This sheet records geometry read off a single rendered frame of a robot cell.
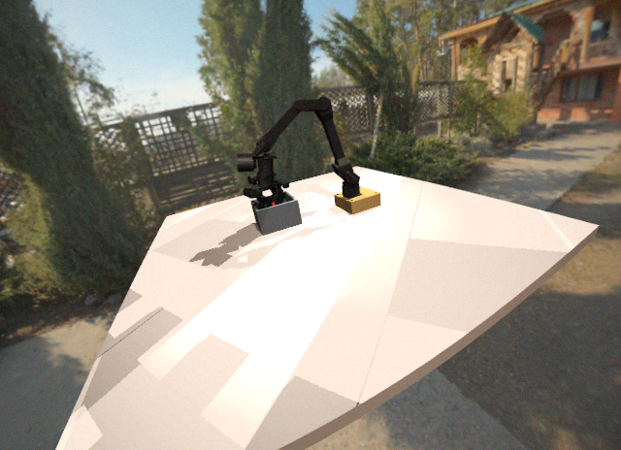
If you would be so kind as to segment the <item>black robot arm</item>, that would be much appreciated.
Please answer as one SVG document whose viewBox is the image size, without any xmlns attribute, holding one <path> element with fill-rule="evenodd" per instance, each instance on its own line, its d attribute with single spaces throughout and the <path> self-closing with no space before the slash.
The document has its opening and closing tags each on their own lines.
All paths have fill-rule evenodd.
<svg viewBox="0 0 621 450">
<path fill-rule="evenodd" d="M 254 169 L 256 169 L 256 159 L 258 159 L 259 172 L 272 171 L 273 159 L 278 159 L 275 152 L 264 154 L 264 156 L 258 155 L 262 152 L 269 152 L 272 149 L 280 134 L 299 112 L 315 112 L 318 119 L 322 122 L 335 157 L 335 164 L 332 163 L 334 173 L 344 180 L 342 185 L 343 195 L 347 199 L 363 195 L 360 190 L 360 176 L 354 172 L 344 154 L 333 121 L 332 103 L 326 97 L 306 100 L 297 99 L 278 123 L 257 140 L 256 148 L 252 153 L 238 154 L 238 172 L 254 172 Z"/>
</svg>

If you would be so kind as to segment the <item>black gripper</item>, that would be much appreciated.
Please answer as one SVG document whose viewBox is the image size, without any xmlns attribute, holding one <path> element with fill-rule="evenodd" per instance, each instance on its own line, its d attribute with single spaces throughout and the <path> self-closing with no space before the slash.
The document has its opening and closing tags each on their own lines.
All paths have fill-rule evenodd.
<svg viewBox="0 0 621 450">
<path fill-rule="evenodd" d="M 244 195 L 250 199 L 256 198 L 261 209 L 265 208 L 265 196 L 263 195 L 263 191 L 271 190 L 272 192 L 272 202 L 277 203 L 278 198 L 283 191 L 283 189 L 289 187 L 288 180 L 279 178 L 274 180 L 274 170 L 257 174 L 260 178 L 260 183 L 258 183 L 259 187 L 250 186 L 244 189 Z M 281 189 L 281 187 L 283 189 Z M 264 189 L 263 189 L 264 188 Z"/>
</svg>

